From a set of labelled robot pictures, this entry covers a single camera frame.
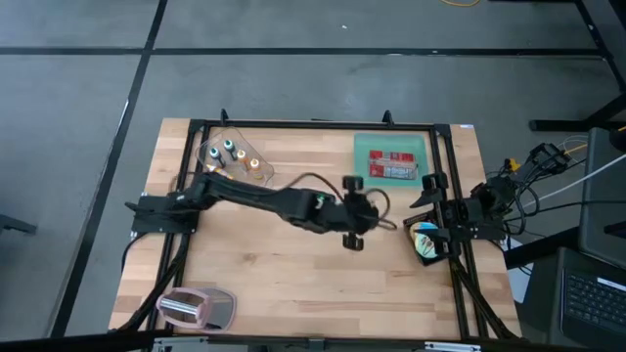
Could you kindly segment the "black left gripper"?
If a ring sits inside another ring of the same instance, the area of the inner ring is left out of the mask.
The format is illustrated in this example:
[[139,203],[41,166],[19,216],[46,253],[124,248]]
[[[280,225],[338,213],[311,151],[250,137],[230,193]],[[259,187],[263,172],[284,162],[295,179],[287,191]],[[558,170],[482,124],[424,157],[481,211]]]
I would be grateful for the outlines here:
[[[342,177],[342,187],[347,192],[364,189],[361,176]],[[362,251],[364,240],[360,235],[374,229],[379,223],[379,210],[363,193],[347,194],[343,200],[323,194],[318,195],[317,224],[326,232],[349,232],[342,236],[342,246],[352,251]]]

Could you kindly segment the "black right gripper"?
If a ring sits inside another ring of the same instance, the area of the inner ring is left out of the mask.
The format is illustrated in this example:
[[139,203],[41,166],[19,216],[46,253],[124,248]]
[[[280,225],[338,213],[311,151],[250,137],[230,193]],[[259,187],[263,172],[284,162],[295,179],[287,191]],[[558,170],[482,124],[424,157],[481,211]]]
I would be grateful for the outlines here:
[[425,175],[422,178],[423,190],[420,197],[410,205],[418,208],[439,203],[442,229],[426,229],[424,234],[433,242],[434,251],[439,257],[456,257],[461,254],[461,240],[470,240],[469,198],[447,200],[447,175],[443,172]]

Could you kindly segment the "orange toy donut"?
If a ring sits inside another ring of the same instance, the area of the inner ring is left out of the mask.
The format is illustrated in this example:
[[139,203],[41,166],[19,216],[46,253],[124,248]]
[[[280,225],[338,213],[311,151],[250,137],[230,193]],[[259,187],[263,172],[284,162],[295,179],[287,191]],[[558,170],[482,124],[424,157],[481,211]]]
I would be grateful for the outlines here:
[[422,258],[434,259],[437,257],[434,242],[426,235],[417,233],[415,238],[416,253]]

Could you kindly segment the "orange ink bottle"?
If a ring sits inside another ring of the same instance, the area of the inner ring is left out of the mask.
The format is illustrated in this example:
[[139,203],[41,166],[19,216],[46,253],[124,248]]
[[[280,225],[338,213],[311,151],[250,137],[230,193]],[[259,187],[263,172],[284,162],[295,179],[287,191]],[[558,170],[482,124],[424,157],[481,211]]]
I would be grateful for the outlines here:
[[222,177],[225,177],[226,179],[229,179],[229,180],[233,180],[234,179],[234,177],[230,173],[228,173],[223,168],[220,168],[218,166],[207,164],[206,165],[206,169],[207,169],[208,173],[214,173],[214,174],[220,175]]

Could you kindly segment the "black mesh basket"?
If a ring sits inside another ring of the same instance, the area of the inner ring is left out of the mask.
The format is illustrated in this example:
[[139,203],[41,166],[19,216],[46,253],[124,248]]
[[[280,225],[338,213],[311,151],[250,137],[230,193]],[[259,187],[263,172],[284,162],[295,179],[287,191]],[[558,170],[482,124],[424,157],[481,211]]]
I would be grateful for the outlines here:
[[415,225],[418,222],[430,222],[432,224],[435,224],[438,227],[438,229],[442,229],[442,227],[441,227],[441,223],[439,221],[437,221],[436,219],[431,218],[428,213],[416,215],[416,216],[407,218],[407,219],[405,219],[403,221],[403,227],[404,227],[406,238],[407,238],[407,240],[410,243],[410,247],[414,250],[414,253],[416,254],[419,262],[422,265],[429,266],[429,265],[435,264],[437,262],[440,262],[440,261],[443,261],[443,260],[446,260],[446,259],[455,258],[455,257],[439,257],[439,256],[437,256],[434,259],[426,259],[426,258],[422,258],[421,256],[419,256],[416,253],[416,250],[415,250],[415,238],[417,236],[417,233],[414,232]]

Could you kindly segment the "teal plastic bin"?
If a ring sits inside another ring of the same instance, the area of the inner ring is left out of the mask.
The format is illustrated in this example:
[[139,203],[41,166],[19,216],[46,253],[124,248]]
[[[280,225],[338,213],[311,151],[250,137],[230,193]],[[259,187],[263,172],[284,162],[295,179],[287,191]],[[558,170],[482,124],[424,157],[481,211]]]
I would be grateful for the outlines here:
[[[416,157],[418,176],[415,180],[374,178],[369,176],[369,151],[410,153]],[[422,186],[422,177],[429,171],[430,149],[421,133],[357,133],[353,140],[354,172],[364,178],[367,188],[410,188]]]

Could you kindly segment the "clear plastic bin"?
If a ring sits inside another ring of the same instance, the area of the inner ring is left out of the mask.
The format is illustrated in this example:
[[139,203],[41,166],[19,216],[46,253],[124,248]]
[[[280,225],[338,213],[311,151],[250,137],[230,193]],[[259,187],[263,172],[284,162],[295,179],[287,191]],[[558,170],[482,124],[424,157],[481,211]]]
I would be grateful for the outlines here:
[[269,187],[273,166],[236,128],[211,132],[196,149],[196,157],[206,172],[217,172],[236,181]]

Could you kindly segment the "black computer monitor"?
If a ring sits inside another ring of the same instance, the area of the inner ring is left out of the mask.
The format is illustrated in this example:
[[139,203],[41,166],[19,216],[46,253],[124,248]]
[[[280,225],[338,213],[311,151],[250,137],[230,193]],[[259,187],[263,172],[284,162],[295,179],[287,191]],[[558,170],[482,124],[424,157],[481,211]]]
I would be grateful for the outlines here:
[[583,182],[579,246],[603,261],[626,269],[626,153],[614,147],[610,132],[589,132]]

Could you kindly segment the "dark grey laptop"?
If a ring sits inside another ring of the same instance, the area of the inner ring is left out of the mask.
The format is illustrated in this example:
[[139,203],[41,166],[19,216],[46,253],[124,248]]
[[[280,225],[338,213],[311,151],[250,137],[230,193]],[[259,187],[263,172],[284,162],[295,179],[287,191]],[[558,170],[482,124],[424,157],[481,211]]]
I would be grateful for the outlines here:
[[533,264],[520,318],[553,345],[626,352],[626,271],[561,247]]

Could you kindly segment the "pink tape dispenser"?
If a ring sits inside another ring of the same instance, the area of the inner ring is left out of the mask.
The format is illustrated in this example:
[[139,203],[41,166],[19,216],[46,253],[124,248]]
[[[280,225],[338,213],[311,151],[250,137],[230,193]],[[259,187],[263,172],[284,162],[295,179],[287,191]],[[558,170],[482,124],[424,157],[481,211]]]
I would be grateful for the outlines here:
[[156,308],[176,328],[223,332],[235,319],[237,298],[216,286],[175,287],[157,299]]

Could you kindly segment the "black stand foot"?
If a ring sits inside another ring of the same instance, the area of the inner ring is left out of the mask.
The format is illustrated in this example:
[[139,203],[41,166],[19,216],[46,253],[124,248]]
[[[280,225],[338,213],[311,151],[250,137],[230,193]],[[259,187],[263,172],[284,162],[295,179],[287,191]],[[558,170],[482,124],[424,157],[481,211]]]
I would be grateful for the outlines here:
[[0,235],[4,231],[18,231],[28,235],[34,235],[37,227],[22,220],[0,214]]

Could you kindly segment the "black desk frame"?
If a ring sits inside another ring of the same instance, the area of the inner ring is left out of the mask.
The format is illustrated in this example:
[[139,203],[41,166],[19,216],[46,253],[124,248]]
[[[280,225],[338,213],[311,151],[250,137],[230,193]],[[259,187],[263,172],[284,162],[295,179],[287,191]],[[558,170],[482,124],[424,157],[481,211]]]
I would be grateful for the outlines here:
[[573,0],[584,24],[600,50],[601,58],[610,68],[617,83],[620,94],[597,111],[580,120],[533,119],[528,127],[535,132],[587,132],[592,128],[620,129],[626,121],[614,120],[620,113],[626,111],[626,79],[621,75],[613,55],[608,50],[598,26],[582,0]]

